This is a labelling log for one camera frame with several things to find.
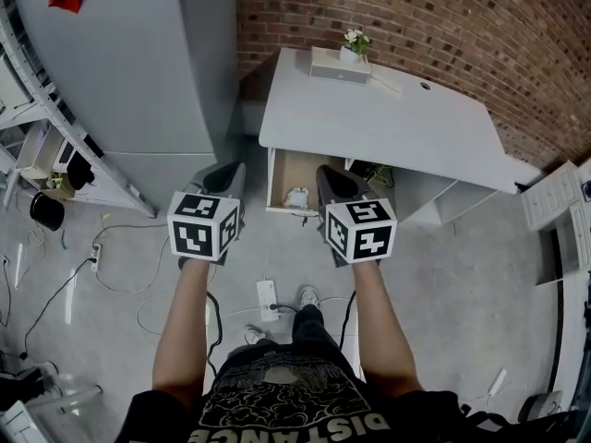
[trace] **black t-shirt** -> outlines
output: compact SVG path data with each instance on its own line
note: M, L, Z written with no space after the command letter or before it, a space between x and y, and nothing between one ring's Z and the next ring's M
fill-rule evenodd
M164 392L135 396L116 443L445 442L492 435L466 422L451 392L384 400L342 354L307 343L229 359L191 413Z

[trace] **white box on desk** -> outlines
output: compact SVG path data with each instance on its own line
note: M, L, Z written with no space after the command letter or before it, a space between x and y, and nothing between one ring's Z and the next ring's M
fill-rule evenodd
M349 264L392 254L396 215L387 198L326 206L326 240Z
M218 261L238 237L240 200L175 192L167 222L174 255Z
M360 63L347 64L341 61L339 51L312 47L310 76L365 85L371 76L371 66L366 56L361 57Z

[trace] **power strip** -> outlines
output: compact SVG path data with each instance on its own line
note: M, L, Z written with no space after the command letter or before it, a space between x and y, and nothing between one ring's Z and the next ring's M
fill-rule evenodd
M279 319L279 312L270 309L271 305L277 304L274 282L257 282L257 291L259 292L260 319L262 321L277 321Z
M90 269L92 272L97 272L99 270L99 263L101 262L101 250L103 247L101 245L93 245L92 250L90 251L90 257L96 259L96 261L92 261L90 264Z

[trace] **flower pot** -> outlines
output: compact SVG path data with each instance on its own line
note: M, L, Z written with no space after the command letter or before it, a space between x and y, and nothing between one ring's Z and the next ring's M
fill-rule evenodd
M354 53L344 46L341 47L341 55L339 58L347 64L359 64L361 62L361 56L359 54Z

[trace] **black container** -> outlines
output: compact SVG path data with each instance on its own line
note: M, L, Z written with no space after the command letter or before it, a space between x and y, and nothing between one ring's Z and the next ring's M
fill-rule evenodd
M65 215L62 203L47 197L43 192L37 194L30 203L30 217L52 232L59 230Z

